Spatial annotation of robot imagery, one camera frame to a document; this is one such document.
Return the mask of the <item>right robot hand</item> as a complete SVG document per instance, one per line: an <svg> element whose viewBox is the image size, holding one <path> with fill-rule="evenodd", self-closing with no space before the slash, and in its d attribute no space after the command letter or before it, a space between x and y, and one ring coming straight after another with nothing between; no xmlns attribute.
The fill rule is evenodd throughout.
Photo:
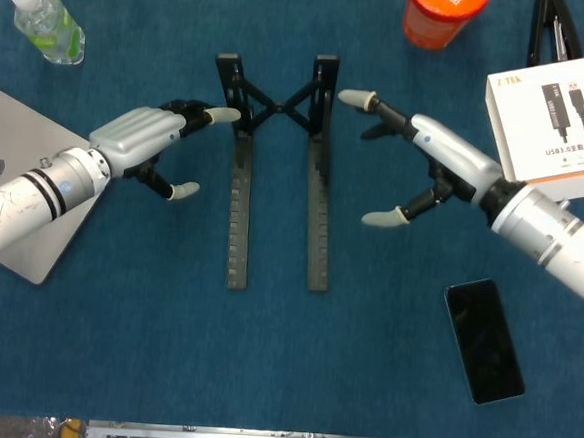
<svg viewBox="0 0 584 438"><path fill-rule="evenodd" d="M429 163L433 185L406 205L390 211L369 212L361 222L370 227L395 228L407 225L451 196L477 205L493 184L503 176L500 164L479 151L444 124L431 117L403 114L383 101L374 91L343 89L338 100L360 112L374 114L380 123L361 135L364 140L399 135L414 144Z"/></svg>

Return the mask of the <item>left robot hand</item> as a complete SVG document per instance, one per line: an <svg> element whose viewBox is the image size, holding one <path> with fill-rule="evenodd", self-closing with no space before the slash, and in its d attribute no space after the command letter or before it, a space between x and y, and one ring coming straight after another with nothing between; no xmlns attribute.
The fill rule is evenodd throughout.
<svg viewBox="0 0 584 438"><path fill-rule="evenodd" d="M241 112L199 100L172 100L157 108L139 107L89 135L92 149L107 161L114 178L135 178L161 198L177 201L200 190L196 182L172 184L155 170L160 154L172 144L214 124L234 123Z"/></svg>

